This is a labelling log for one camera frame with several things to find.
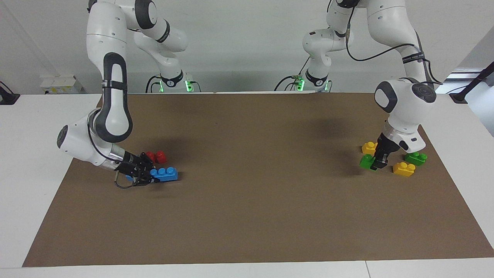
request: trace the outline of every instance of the green lego brick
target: green lego brick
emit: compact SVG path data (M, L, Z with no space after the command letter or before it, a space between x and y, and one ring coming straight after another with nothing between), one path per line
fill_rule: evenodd
M427 155L424 153L414 152L405 155L405 161L407 161L408 163L412 163L415 166L424 165L426 160L427 160Z
M368 170L375 171L371 169L372 164L374 163L375 157L373 157L370 154L366 154L362 156L362 159L360 160L360 167Z

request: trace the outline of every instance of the white tabletop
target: white tabletop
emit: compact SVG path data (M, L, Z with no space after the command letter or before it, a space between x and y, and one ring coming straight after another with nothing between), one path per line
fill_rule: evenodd
M13 106L0 106L0 277L494 277L494 259L20 269L71 162L56 136L99 99L23 95ZM467 105L447 95L438 96L423 127L492 245L494 138Z

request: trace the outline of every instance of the blue toy block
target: blue toy block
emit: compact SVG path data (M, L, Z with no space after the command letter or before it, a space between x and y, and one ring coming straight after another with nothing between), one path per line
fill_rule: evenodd
M171 182L178 180L178 171L173 167L161 168L159 170L152 169L151 176L158 179L160 182Z

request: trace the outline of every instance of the brown board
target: brown board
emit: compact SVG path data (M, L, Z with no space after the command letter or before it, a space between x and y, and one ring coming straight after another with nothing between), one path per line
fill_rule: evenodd
M120 145L165 151L180 181L118 189L74 159L24 266L494 257L422 130L429 159L410 178L359 168L387 118L372 94L130 95L129 108Z

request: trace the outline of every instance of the yellow toy block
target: yellow toy block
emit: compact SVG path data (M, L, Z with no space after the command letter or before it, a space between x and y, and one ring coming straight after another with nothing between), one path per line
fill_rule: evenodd
M406 162L396 163L393 166L393 173L400 176L409 177L415 173L416 166L414 164L407 164Z
M376 147L377 147L377 143L367 142L362 146L362 153L363 154L370 154L370 155L374 156Z

